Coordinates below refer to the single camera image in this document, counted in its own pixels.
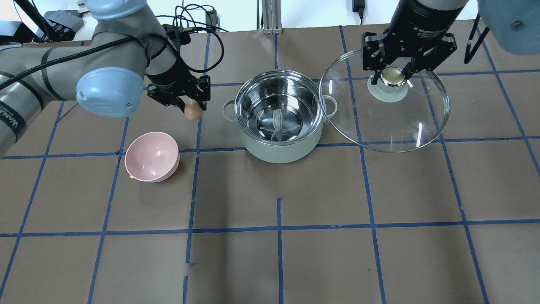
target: brown egg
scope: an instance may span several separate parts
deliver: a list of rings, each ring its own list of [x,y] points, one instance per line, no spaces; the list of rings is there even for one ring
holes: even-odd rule
[[[196,121],[203,115],[203,111],[197,101],[190,99],[186,102],[184,114],[186,115],[187,120]]]

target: bowl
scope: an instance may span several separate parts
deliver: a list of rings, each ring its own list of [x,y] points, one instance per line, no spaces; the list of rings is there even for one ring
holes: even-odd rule
[[[127,149],[124,164],[131,177],[155,183],[169,178],[178,168],[180,152],[171,135],[150,132],[139,136]]]

